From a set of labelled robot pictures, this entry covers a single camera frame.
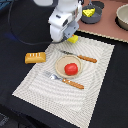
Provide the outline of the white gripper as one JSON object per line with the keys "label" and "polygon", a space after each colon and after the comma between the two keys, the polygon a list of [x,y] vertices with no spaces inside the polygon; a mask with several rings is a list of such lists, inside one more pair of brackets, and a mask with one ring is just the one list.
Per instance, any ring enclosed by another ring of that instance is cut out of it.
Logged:
{"label": "white gripper", "polygon": [[50,35],[54,42],[70,38],[79,28],[82,16],[80,3],[59,3],[49,17]]}

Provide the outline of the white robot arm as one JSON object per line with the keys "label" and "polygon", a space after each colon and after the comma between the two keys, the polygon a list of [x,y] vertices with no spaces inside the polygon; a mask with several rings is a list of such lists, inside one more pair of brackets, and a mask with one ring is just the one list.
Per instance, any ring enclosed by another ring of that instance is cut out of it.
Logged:
{"label": "white robot arm", "polygon": [[55,43],[70,38],[79,28],[82,0],[33,0],[38,6],[54,8],[48,19],[50,35]]}

